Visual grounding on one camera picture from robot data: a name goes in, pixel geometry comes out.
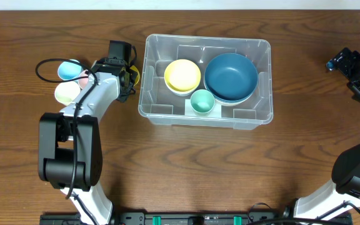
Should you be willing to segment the yellow plastic cup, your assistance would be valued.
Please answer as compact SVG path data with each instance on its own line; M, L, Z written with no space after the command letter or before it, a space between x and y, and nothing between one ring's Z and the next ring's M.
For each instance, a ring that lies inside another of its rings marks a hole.
M134 85L137 85L140 80L140 73L136 66L131 66L132 77L134 78Z

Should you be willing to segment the pink plastic cup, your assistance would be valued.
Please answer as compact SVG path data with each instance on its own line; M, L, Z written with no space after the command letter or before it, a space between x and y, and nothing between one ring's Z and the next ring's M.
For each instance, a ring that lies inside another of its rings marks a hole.
M79 74L79 79L77 83L81 89L84 89L89 81L89 72L87 70L82 71Z

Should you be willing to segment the yellow small bowl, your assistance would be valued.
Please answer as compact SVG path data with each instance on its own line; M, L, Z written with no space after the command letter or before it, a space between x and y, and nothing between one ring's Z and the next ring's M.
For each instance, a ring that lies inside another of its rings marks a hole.
M166 67L164 81L169 89L179 93L186 93L199 86L201 70L190 60L178 59Z

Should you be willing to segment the white small bowl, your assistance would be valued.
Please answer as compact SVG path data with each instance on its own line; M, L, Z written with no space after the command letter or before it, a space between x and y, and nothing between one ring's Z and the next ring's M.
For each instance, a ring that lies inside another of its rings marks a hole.
M168 84L166 82L165 82L165 85L172 93L174 93L177 96L188 96L188 95L192 94L198 87L198 86L195 86L194 88L192 88L188 91L177 91L177 90L173 89L170 84Z

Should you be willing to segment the green plastic cup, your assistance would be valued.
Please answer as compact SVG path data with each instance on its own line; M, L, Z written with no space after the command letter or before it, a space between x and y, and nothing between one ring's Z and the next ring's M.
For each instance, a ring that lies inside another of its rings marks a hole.
M213 110L215 102L213 94L206 89L195 91L190 98L191 107L197 114L209 114Z

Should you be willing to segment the dark blue bowl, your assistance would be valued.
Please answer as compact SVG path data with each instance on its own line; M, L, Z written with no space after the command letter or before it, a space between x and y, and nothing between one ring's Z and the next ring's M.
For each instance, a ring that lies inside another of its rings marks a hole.
M236 53L216 56L206 67L204 80L208 79L253 79L258 83L258 71L253 62Z
M205 88L213 96L224 103L243 102L251 97L258 86L258 81L253 79L206 79Z

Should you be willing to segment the beige bowl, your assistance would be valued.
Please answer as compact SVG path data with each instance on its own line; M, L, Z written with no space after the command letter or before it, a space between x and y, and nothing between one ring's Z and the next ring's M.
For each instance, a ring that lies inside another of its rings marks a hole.
M222 106L237 106L238 104L241 104L245 101L247 101L251 96L249 95L248 97L245 97L241 100L237 100L237 101L228 101L228 100L224 100L224 99L221 99L220 97L216 96L209 88L208 88L208 85L206 84L206 81L204 81L204 87L207 91L209 91L215 98L216 102Z

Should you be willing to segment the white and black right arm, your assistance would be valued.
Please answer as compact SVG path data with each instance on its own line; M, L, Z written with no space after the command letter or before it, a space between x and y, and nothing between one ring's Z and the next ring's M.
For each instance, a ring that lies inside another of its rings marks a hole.
M360 103L360 53L345 47L326 67L346 77L352 98ZM341 223L340 215L350 209L360 209L360 144L342 152L332 168L331 180L296 199L285 208L283 218L288 224Z

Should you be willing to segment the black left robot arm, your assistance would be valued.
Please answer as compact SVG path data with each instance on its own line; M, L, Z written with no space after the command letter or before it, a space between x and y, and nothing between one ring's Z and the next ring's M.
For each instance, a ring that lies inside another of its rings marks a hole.
M108 56L88 67L88 82L73 102L39 120L38 174L65 193L76 214L44 214L40 224L116 224L114 205L99 182L103 155L99 122L114 101L121 103L136 92L138 73L135 46L110 41Z

